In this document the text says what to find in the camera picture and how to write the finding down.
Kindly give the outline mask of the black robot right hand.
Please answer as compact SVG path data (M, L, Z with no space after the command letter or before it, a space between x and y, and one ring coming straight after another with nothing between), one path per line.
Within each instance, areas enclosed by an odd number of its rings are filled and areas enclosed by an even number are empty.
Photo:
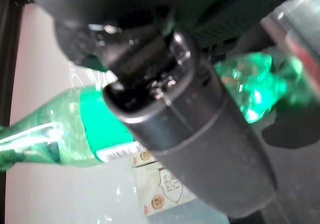
M112 115L208 205L319 217L320 0L33 0Z

